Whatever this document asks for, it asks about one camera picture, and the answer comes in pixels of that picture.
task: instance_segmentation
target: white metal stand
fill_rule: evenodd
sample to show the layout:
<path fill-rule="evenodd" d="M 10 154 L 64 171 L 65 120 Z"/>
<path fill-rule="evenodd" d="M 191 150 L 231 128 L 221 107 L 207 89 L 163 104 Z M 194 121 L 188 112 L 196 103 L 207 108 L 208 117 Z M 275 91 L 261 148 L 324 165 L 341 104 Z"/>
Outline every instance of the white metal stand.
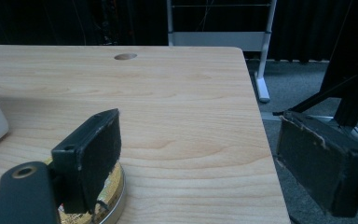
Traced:
<path fill-rule="evenodd" d="M 269 102 L 269 91 L 264 80 L 269 40 L 277 0 L 271 0 L 265 32 L 175 32 L 172 21 L 172 1 L 167 0 L 168 42 L 170 46 L 225 46 L 243 51 L 261 51 L 260 65 L 255 72 L 255 83 L 260 102 Z"/>

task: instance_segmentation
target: wooden table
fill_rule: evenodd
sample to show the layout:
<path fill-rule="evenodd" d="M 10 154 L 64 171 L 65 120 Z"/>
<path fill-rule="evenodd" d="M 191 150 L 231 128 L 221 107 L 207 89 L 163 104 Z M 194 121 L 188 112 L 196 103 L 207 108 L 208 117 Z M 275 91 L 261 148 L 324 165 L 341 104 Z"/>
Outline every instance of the wooden table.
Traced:
<path fill-rule="evenodd" d="M 119 108 L 119 223 L 290 223 L 239 49 L 0 46 L 0 106 L 0 175 Z"/>

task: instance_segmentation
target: floor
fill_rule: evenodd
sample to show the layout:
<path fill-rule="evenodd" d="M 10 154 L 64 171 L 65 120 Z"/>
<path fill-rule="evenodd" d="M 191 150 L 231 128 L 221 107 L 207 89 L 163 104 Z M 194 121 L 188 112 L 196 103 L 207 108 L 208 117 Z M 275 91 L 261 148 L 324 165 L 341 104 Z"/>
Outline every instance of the floor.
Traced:
<path fill-rule="evenodd" d="M 252 74 L 257 69 L 258 61 L 248 60 L 247 64 L 250 74 Z M 267 62 L 265 80 L 270 102 L 267 104 L 259 103 L 258 105 L 273 156 L 276 156 L 281 122 L 278 118 L 273 117 L 271 112 L 288 109 L 318 92 L 327 65 L 328 63 L 324 62 Z M 304 113 L 331 117 L 334 116 L 338 104 L 338 99 L 328 99 Z M 358 214 L 354 218 L 331 217 L 324 214 L 308 193 L 297 184 L 288 170 L 281 167 L 277 162 L 275 162 L 275 167 L 292 223 L 358 223 Z"/>

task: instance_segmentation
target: stand foot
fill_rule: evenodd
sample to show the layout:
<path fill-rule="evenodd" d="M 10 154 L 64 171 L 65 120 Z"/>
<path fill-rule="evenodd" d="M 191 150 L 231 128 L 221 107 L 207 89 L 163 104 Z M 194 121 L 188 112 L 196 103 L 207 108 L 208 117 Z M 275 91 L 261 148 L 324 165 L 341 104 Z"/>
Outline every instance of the stand foot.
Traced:
<path fill-rule="evenodd" d="M 269 102 L 269 90 L 267 90 L 266 81 L 263 77 L 258 77 L 257 72 L 255 72 L 255 85 L 257 88 L 258 100 L 261 103 Z"/>

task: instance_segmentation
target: carpeted floor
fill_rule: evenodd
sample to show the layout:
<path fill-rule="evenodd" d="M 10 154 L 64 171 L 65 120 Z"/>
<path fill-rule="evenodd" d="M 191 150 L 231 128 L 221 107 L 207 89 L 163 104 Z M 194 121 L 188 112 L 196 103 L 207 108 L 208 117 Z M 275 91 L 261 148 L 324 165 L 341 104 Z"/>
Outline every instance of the carpeted floor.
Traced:
<path fill-rule="evenodd" d="M 254 83 L 253 72 L 258 68 L 258 61 L 248 60 L 247 65 Z M 267 62 L 265 80 L 270 102 L 259 103 L 259 108 L 273 156 L 276 155 L 281 122 L 278 118 L 272 117 L 271 112 L 288 109 L 318 92 L 327 65 L 328 63 Z M 305 113 L 332 117 L 338 104 L 339 99 L 328 99 Z M 275 162 L 275 167 L 292 223 L 358 223 L 358 214 L 355 218 L 325 215 L 308 193 L 297 184 L 288 170 L 282 168 L 277 162 Z"/>

